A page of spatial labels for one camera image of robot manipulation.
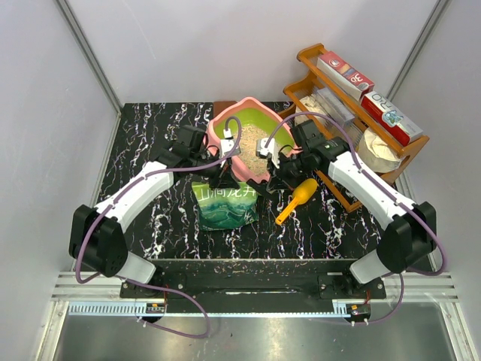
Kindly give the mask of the yellow plastic litter scoop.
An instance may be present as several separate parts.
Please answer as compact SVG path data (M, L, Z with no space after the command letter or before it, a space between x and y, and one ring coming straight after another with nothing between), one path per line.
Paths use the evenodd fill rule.
M291 202L283 209L283 211L276 218L275 223L281 225L288 216L299 205L307 203L318 188L318 183L314 178L309 178L299 184L292 193Z

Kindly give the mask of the green cat litter bag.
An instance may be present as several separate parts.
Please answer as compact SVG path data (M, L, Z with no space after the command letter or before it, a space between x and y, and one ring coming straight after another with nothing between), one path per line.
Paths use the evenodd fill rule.
M193 182L192 191L202 231L238 229L259 220L258 193L247 183L239 183L237 189L211 189L208 184Z

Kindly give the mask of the pink green litter box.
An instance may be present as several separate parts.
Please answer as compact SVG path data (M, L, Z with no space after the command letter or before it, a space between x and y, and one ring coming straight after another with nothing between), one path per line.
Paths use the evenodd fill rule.
M207 124L210 152L214 152L215 148L220 146L220 140L224 138L222 131L226 127L225 121L230 116L237 117L241 123L241 127L233 120L228 124L233 136L241 133L241 153L232 158L232 171L235 177L242 182L249 179L257 183L267 181L270 178L267 170L268 161L256 156L256 142L269 137L276 130L282 120L281 116L253 97L246 97L228 108L213 106L213 119Z

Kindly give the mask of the black bag clip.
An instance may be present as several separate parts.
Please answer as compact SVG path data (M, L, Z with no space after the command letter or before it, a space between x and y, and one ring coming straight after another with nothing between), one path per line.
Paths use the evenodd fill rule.
M274 189L270 183L266 180L262 180L260 183L255 182L253 179L247 181L247 185L253 188L260 196L265 199L275 199L278 197L278 190Z

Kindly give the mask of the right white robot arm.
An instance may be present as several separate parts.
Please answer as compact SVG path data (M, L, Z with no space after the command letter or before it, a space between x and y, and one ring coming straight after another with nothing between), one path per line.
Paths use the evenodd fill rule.
M312 120L295 126L292 137L299 152L290 156L271 137L257 144L257 156L268 159L268 189L295 188L310 173L322 172L351 192L383 231L376 249L352 263L337 280L346 295L358 298L371 281L400 274L436 249L437 215L432 205L418 205L398 193L361 163L349 142L325 138Z

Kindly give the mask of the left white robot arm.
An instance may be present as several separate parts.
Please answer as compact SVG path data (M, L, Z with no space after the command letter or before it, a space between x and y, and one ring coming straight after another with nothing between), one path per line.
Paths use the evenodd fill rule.
M181 177L197 174L213 188L236 188L231 173L231 157L238 154L240 138L224 129L217 154L207 149L207 133L194 126L183 126L173 141L160 146L141 171L125 186L93 207L81 205L74 212L69 255L75 259L76 279L80 284L82 266L97 275L137 282L146 297L162 291L163 280L150 261L132 253L125 233L132 221L157 196L169 190Z

